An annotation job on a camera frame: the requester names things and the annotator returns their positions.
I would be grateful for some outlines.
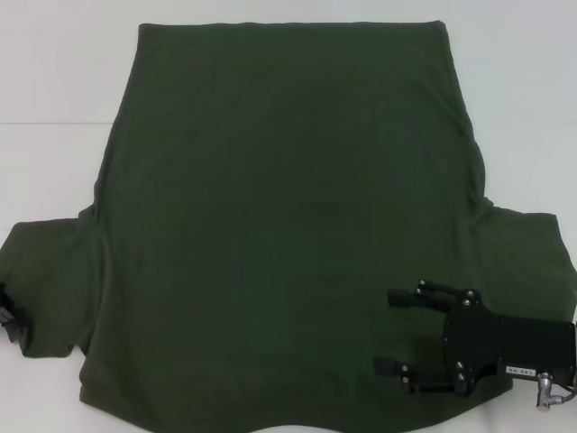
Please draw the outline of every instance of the t-shirt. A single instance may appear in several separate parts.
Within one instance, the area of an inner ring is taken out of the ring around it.
[[[388,289],[574,311],[555,217],[483,188],[440,22],[144,24],[94,205],[17,225],[0,281],[23,354],[79,346],[80,399],[148,430],[423,428],[510,382],[412,398],[376,375],[443,359],[444,315]]]

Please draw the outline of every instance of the olive green shirt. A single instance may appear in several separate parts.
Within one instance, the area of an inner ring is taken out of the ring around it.
[[[554,216],[496,208],[442,23],[142,25],[94,206],[17,225],[0,281],[30,357],[87,356],[82,401],[162,433],[393,433],[510,388],[411,398],[441,364],[419,279],[570,320]]]

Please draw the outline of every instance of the cable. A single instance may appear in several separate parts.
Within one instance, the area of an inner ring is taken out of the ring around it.
[[[577,392],[572,392],[571,394],[562,397],[561,400],[563,403],[566,403],[567,401],[573,400],[575,397],[577,397]]]

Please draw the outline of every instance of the short sleeve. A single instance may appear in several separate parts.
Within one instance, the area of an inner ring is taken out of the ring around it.
[[[20,223],[0,250],[0,281],[27,317],[16,336],[25,356],[88,349],[103,279],[101,242],[91,221],[87,212],[79,219]]]
[[[472,238],[476,280],[492,310],[572,320],[577,274],[554,215],[491,207],[474,227]]]

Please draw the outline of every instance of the white background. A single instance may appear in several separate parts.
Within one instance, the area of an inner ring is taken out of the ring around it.
[[[577,260],[576,14],[572,0],[0,0],[0,243],[18,221],[75,217],[91,204],[138,24],[442,20],[488,197],[557,214]],[[142,431],[78,401],[82,363],[78,352],[24,359],[3,333],[0,431]],[[427,431],[575,431],[577,402],[542,414],[535,398],[534,383],[516,382]]]

